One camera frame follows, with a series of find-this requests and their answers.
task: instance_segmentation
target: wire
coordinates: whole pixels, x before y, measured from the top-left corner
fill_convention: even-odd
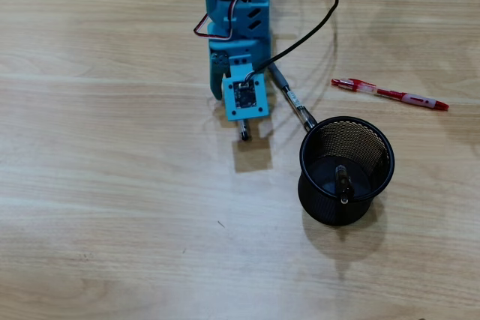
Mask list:
[[[223,37],[221,35],[210,35],[210,34],[206,34],[206,33],[200,33],[199,30],[205,25],[208,17],[209,17],[209,14],[205,14],[205,16],[202,18],[202,20],[200,20],[200,22],[197,24],[197,26],[195,27],[195,29],[193,30],[193,32],[199,36],[199,37],[204,37],[204,38],[207,38],[207,39],[215,39],[215,40],[222,40],[222,41],[225,41],[225,40],[230,40],[232,39],[232,36],[233,36],[233,27],[232,27],[232,19],[233,19],[233,10],[235,9],[235,5],[237,4],[237,1],[238,0],[233,0],[231,3],[230,3],[230,6],[229,6],[229,13],[228,13],[228,22],[229,22],[229,36],[228,37]]]
[[[264,70],[266,67],[268,67],[270,64],[276,62],[278,59],[283,58],[285,55],[290,54],[293,50],[301,46],[305,41],[310,39],[315,33],[317,33],[330,19],[330,16],[332,16],[333,12],[335,9],[337,9],[339,0],[335,0],[334,4],[331,6],[330,10],[328,11],[327,15],[323,18],[323,20],[317,25],[315,28],[313,28],[308,34],[306,34],[302,39],[294,43],[292,46],[289,48],[285,49],[283,52],[280,54],[277,54],[276,56],[270,58],[267,61],[264,61],[262,64],[260,64],[258,67],[256,67],[252,72],[247,74],[245,77],[245,81],[248,81],[253,75],[258,74],[260,71]]]
[[[233,36],[233,26],[232,26],[232,19],[233,19],[233,11],[235,10],[235,6],[237,4],[237,1],[239,0],[232,0],[232,2],[230,3],[230,6],[229,6],[229,10],[228,10],[228,23],[229,23],[229,35],[227,37],[224,37],[224,36],[221,36],[221,35],[210,35],[210,34],[206,34],[206,33],[199,33],[199,30],[205,25],[208,17],[209,17],[209,14],[205,14],[205,16],[202,18],[202,20],[200,20],[200,22],[196,25],[195,29],[193,30],[193,32],[199,36],[199,37],[206,37],[207,39],[215,39],[215,40],[222,40],[222,41],[225,41],[225,40],[230,40]]]

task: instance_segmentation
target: circuit board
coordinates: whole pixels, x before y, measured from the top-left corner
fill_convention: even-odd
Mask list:
[[[257,106],[257,95],[255,93],[255,83],[253,80],[249,80],[248,82],[234,82],[233,93],[235,94],[235,106],[237,109]]]

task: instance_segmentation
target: black cable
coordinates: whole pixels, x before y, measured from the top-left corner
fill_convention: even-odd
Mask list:
[[[245,78],[245,81],[249,80],[253,75],[258,74],[260,71],[264,70],[266,67],[268,67],[270,64],[276,62],[278,59],[283,58],[285,55],[289,54],[299,46],[301,46],[305,41],[310,39],[312,35],[314,35],[317,31],[319,31],[330,19],[330,16],[332,16],[333,12],[335,9],[337,9],[338,6],[338,0],[335,0],[335,3],[332,5],[330,10],[328,11],[327,15],[323,18],[323,20],[317,25],[315,28],[313,28],[307,35],[305,35],[302,39],[294,43],[291,47],[285,49],[283,52],[280,54],[277,54],[276,56],[270,58],[267,61],[264,61],[262,64],[260,64],[258,67],[256,67],[251,73],[247,75]]]

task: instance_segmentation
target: blue robotic arm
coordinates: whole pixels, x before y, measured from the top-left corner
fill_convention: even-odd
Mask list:
[[[229,121],[245,126],[269,115],[262,73],[247,75],[271,56],[270,0],[205,0],[210,52],[210,87],[223,98]]]

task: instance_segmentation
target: cup rim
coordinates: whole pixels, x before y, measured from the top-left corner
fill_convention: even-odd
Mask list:
[[[378,135],[378,137],[382,140],[382,142],[386,146],[386,149],[387,149],[387,152],[388,152],[388,157],[390,158],[390,169],[388,170],[388,175],[385,178],[384,182],[378,188],[376,188],[375,191],[372,191],[372,192],[370,192],[368,194],[365,194],[363,196],[353,197],[352,202],[363,202],[365,200],[372,199],[375,196],[377,196],[378,194],[380,194],[382,191],[384,191],[384,189],[387,187],[387,185],[389,185],[389,182],[392,179],[393,173],[394,173],[394,170],[395,170],[395,157],[393,155],[392,146],[390,145],[390,142],[387,140],[386,136],[377,127],[373,126],[371,123],[369,123],[368,121],[365,121],[363,119],[354,118],[352,116],[336,116],[336,117],[333,117],[333,118],[328,118],[324,121],[321,121],[317,125],[315,125],[315,127],[307,133],[307,135],[303,139],[303,142],[302,142],[301,147],[300,147],[301,173],[306,177],[308,182],[315,189],[317,189],[322,195],[324,195],[324,196],[326,196],[330,199],[338,200],[338,198],[334,194],[329,193],[325,189],[319,187],[317,185],[317,183],[315,183],[315,181],[310,177],[310,174],[308,174],[307,168],[305,166],[305,148],[307,146],[307,143],[308,143],[309,139],[312,137],[313,134],[315,134],[315,132],[319,128],[324,127],[324,126],[326,126],[328,124],[331,124],[331,123],[337,123],[339,121],[350,121],[350,122],[353,122],[353,123],[364,125],[365,127],[371,129],[376,135]]]

